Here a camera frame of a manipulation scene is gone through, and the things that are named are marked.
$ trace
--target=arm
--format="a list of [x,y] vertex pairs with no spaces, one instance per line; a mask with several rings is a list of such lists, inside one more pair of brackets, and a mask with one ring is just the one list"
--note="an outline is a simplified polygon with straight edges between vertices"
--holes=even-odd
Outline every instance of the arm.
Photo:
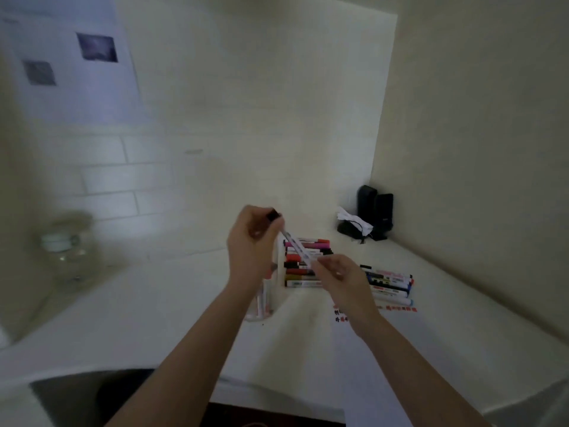
[[283,219],[247,206],[228,238],[229,282],[108,427],[198,426],[247,308],[272,263]]
[[312,268],[367,344],[414,427],[489,427],[419,352],[378,312],[365,273],[351,259],[330,255]]

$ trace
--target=person's left hand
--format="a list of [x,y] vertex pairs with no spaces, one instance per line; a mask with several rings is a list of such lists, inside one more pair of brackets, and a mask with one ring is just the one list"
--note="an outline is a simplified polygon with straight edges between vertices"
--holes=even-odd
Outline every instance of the person's left hand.
[[282,217],[269,222],[266,216],[272,209],[247,205],[239,213],[227,238],[228,287],[246,291],[251,298],[273,263],[275,239],[285,225]]

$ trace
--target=photo on paper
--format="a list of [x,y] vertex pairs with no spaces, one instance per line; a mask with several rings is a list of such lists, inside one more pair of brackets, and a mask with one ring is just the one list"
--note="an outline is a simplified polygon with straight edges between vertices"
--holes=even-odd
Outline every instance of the photo on paper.
[[77,33],[77,38],[83,59],[118,63],[117,49],[112,37]]
[[57,85],[51,64],[47,61],[23,60],[22,63],[31,85]]

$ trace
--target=desk surface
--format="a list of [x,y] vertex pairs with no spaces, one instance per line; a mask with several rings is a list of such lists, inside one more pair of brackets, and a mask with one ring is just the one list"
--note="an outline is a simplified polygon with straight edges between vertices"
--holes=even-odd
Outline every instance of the desk surface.
[[[569,347],[397,244],[329,237],[338,253],[413,274],[418,313],[391,312],[388,319],[480,411],[519,401],[569,372]],[[0,352],[0,388],[88,371],[155,367],[227,276],[224,250],[118,270]],[[222,378],[341,408],[329,295],[277,287],[274,296],[279,305],[273,317],[241,327]]]

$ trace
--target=hand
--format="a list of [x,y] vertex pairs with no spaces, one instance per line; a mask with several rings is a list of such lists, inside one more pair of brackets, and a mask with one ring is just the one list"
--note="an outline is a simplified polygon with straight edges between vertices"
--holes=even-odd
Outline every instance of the hand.
[[349,318],[354,332],[363,338],[382,318],[365,273],[343,254],[321,256],[311,265],[324,289]]
[[269,222],[266,216],[272,209],[247,205],[239,213],[227,238],[228,287],[245,291],[251,298],[273,263],[275,239],[285,225],[282,217]]

